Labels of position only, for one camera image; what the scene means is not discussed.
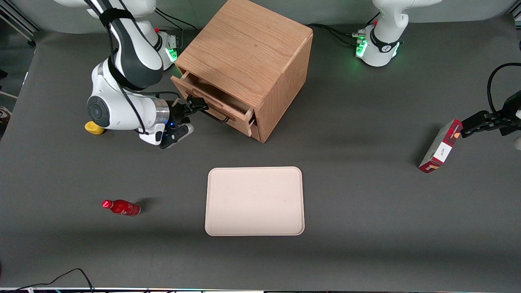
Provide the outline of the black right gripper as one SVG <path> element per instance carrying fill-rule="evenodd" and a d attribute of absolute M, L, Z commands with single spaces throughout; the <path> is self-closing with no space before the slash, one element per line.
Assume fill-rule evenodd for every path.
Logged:
<path fill-rule="evenodd" d="M 167 101 L 169 109 L 169 119 L 167 122 L 167 129 L 175 129 L 180 125 L 190 124 L 190 115 L 197 112 L 205 111 L 208 108 L 207 103 L 203 98 L 190 96 L 190 102 L 185 104 Z"/>

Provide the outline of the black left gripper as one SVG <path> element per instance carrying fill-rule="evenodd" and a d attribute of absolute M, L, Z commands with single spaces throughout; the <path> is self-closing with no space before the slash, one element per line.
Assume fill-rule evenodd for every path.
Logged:
<path fill-rule="evenodd" d="M 478 132 L 493 131 L 500 129 L 501 136 L 510 135 L 513 132 L 520 131 L 521 119 L 521 91 L 513 94 L 503 104 L 499 111 L 500 122 L 497 122 L 497 117 L 488 111 L 479 111 L 469 118 L 462 121 L 461 136 L 467 138 Z"/>

